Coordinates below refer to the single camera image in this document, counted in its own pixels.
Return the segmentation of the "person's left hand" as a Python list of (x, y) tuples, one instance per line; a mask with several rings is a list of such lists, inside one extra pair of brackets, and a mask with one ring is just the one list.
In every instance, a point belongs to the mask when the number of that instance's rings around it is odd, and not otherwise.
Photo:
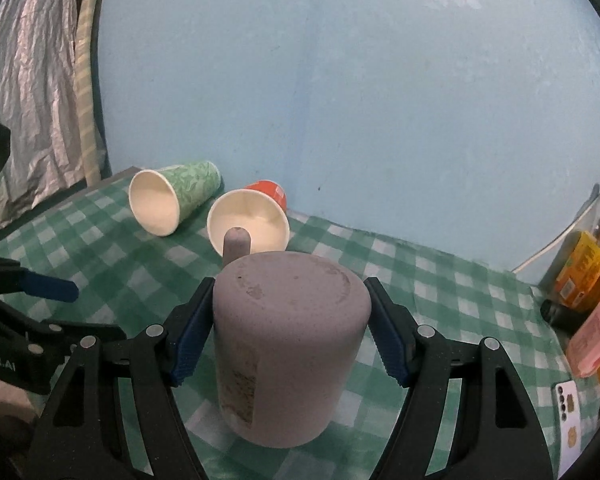
[(38, 418), (38, 409), (24, 390), (0, 380), (0, 417), (15, 417), (32, 424)]

